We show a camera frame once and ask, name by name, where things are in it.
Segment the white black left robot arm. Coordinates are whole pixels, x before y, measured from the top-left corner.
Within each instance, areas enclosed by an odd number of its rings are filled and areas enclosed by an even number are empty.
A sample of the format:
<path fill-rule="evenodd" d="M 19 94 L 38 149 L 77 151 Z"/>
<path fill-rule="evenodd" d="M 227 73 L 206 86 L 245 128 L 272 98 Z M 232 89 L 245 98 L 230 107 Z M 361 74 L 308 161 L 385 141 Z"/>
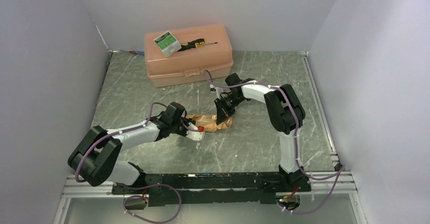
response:
<path fill-rule="evenodd" d="M 185 108 L 176 102 L 140 123 L 118 129 L 92 127 L 69 156 L 67 164 L 75 172 L 76 182 L 99 186 L 105 181 L 118 182 L 134 194 L 145 189 L 145 172 L 136 164 L 121 162 L 119 154 L 143 143 L 153 143 L 171 134 L 191 138 L 199 129 L 186 118 Z"/>

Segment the peach satin napkin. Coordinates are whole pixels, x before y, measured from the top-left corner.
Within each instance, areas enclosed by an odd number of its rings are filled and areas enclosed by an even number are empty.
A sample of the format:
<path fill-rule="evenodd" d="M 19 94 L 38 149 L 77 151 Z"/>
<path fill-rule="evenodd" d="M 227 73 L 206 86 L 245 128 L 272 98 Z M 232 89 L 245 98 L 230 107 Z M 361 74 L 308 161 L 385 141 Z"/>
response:
<path fill-rule="evenodd" d="M 203 127 L 205 132 L 216 132 L 218 130 L 229 129 L 233 123 L 232 118 L 227 118 L 225 121 L 217 124 L 216 115 L 187 115 L 186 119 L 194 121 L 193 124 L 197 127 Z"/>

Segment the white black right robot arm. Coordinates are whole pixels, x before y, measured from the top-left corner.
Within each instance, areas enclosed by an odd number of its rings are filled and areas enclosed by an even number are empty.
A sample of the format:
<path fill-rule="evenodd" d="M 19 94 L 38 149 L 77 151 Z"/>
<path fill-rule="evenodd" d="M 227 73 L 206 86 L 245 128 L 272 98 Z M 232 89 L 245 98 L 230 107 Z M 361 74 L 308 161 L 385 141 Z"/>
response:
<path fill-rule="evenodd" d="M 292 191 L 299 184 L 297 174 L 303 170 L 299 151 L 299 133 L 306 117 L 305 110 L 292 86 L 271 86 L 253 79 L 242 80 L 236 73 L 226 77 L 225 86 L 209 80 L 210 90 L 217 93 L 214 100 L 219 125 L 231 118 L 235 108 L 247 100 L 265 104 L 270 123 L 278 131 L 281 159 L 279 184 L 285 191 Z"/>

